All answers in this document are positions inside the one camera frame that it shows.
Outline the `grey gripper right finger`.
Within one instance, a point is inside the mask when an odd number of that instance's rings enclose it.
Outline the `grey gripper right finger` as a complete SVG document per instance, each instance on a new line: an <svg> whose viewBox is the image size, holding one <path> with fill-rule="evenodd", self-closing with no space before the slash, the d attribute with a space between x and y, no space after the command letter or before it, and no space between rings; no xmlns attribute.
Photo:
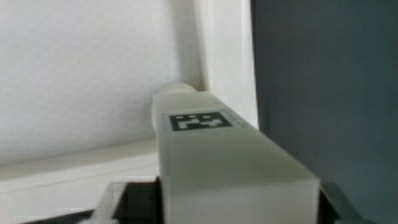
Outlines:
<svg viewBox="0 0 398 224"><path fill-rule="evenodd" d="M354 224L356 209L338 185L320 185L319 220L317 224Z"/></svg>

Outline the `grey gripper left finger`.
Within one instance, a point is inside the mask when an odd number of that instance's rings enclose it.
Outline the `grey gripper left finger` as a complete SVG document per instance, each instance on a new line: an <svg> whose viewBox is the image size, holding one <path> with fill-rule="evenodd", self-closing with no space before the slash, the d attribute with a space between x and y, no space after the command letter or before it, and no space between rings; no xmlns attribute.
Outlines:
<svg viewBox="0 0 398 224"><path fill-rule="evenodd" d="M111 183L88 224L164 224L157 177Z"/></svg>

